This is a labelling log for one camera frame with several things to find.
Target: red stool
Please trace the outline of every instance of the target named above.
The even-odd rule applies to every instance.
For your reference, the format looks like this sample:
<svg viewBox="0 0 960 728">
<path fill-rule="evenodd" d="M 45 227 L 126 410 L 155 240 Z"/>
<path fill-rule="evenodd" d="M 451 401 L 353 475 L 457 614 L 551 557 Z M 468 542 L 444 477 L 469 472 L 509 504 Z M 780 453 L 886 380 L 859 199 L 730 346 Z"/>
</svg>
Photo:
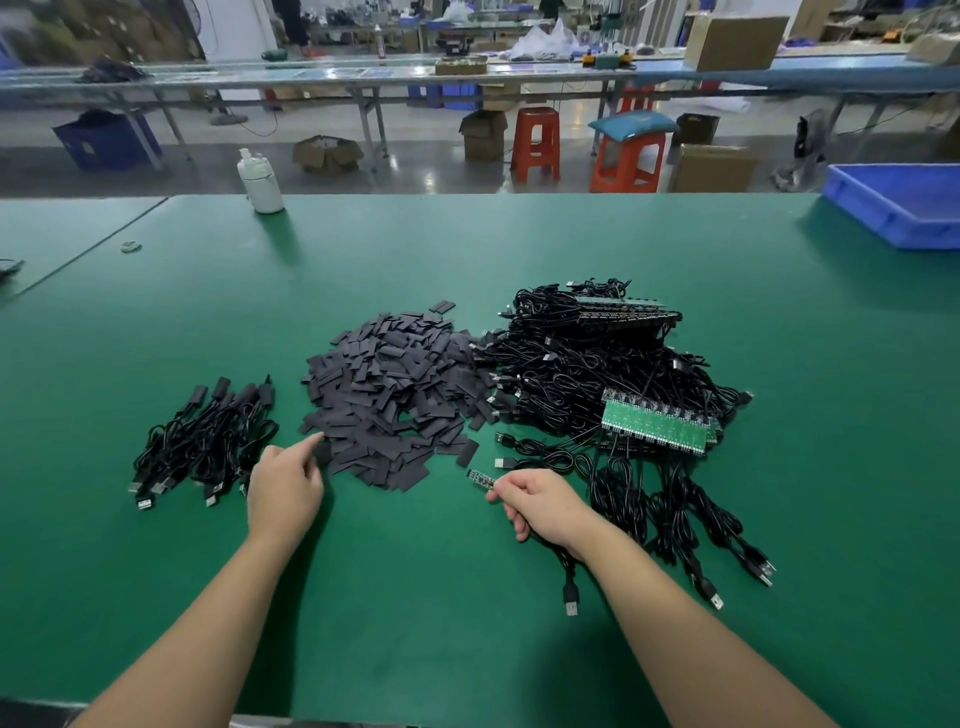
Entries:
<svg viewBox="0 0 960 728">
<path fill-rule="evenodd" d="M 536 127 L 542 131 L 540 141 L 534 143 Z M 550 107 L 521 109 L 516 115 L 510 171 L 516 170 L 518 182 L 526 182 L 531 167 L 550 167 L 553 179 L 560 178 L 560 113 Z"/>
<path fill-rule="evenodd" d="M 638 87 L 627 86 L 623 89 L 623 96 L 620 97 L 620 108 L 617 113 L 624 111 L 652 111 L 657 104 L 656 101 L 647 96 L 651 91 L 656 91 L 654 85 L 645 85 Z"/>
<path fill-rule="evenodd" d="M 666 147 L 665 133 L 646 133 L 635 136 L 620 144 L 620 159 L 616 164 L 604 164 L 604 152 L 607 150 L 606 136 L 600 142 L 600 153 L 593 167 L 593 179 L 590 180 L 590 192 L 656 192 L 660 184 L 660 167 L 663 164 L 663 150 Z M 652 172 L 638 167 L 640 152 L 644 147 L 657 147 L 657 162 Z"/>
</svg>

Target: plastic bag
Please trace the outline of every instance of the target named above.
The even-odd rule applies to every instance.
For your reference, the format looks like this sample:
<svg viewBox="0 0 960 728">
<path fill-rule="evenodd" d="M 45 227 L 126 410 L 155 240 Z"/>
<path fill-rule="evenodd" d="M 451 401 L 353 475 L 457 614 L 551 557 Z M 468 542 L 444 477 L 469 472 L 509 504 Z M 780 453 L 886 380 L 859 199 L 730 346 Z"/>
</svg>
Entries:
<svg viewBox="0 0 960 728">
<path fill-rule="evenodd" d="M 576 36 L 564 27 L 562 20 L 558 20 L 549 34 L 545 33 L 540 26 L 531 28 L 530 33 L 514 44 L 507 58 L 511 61 L 519 58 L 566 59 L 579 48 L 580 43 L 577 42 Z"/>
<path fill-rule="evenodd" d="M 453 2 L 450 3 L 450 7 L 444 12 L 443 20 L 448 20 L 451 23 L 466 23 L 470 20 L 470 14 L 472 12 L 463 0 L 453 0 Z"/>
</svg>

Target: white bottle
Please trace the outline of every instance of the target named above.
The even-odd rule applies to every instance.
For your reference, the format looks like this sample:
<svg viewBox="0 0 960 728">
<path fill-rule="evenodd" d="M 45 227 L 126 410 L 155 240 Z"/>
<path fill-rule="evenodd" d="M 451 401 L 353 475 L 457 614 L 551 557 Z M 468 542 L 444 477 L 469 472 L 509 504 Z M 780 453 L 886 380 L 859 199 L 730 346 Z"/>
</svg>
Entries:
<svg viewBox="0 0 960 728">
<path fill-rule="evenodd" d="M 383 42 L 383 31 L 379 25 L 373 26 L 373 37 L 376 38 L 376 56 L 379 59 L 387 58 L 387 44 Z"/>
<path fill-rule="evenodd" d="M 274 168 L 262 155 L 252 155 L 249 149 L 240 150 L 237 172 L 247 188 L 247 199 L 257 212 L 269 215 L 283 209 L 283 195 L 276 183 Z"/>
</svg>

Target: person's left hand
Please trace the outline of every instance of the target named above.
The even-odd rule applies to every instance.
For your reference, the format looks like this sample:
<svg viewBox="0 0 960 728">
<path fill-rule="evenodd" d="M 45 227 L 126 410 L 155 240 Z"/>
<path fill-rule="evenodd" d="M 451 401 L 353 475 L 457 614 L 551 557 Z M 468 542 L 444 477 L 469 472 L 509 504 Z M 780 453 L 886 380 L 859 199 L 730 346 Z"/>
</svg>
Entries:
<svg viewBox="0 0 960 728">
<path fill-rule="evenodd" d="M 253 468 L 247 494 L 250 541 L 282 546 L 294 552 L 317 517 L 324 482 L 313 456 L 322 432 L 290 448 L 268 445 Z"/>
</svg>

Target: green tabletop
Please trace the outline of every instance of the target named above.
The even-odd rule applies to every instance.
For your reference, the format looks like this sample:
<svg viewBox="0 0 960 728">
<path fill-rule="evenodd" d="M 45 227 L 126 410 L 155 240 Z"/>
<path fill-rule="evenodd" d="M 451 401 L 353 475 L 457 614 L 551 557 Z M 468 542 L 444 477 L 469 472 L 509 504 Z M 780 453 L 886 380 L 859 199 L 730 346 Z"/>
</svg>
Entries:
<svg viewBox="0 0 960 728">
<path fill-rule="evenodd" d="M 0 283 L 0 303 L 53 275 L 165 199 L 0 202 L 4 221 L 0 257 L 25 261 L 19 273 Z"/>
<path fill-rule="evenodd" d="M 702 538 L 719 618 L 841 724 L 957 724 L 960 255 L 896 252 L 811 195 L 291 197 L 271 218 L 182 197 L 122 235 L 143 250 L 108 241 L 0 309 L 0 694 L 90 700 L 240 543 L 236 494 L 139 513 L 126 491 L 194 385 L 272 375 L 287 445 L 304 360 L 342 329 L 448 299 L 480 331 L 520 287 L 617 276 L 756 394 L 696 477 L 778 572 L 766 589 Z M 588 577 L 566 617 L 554 556 L 453 458 L 427 467 L 407 494 L 332 478 L 240 710 L 662 725 Z"/>
</svg>

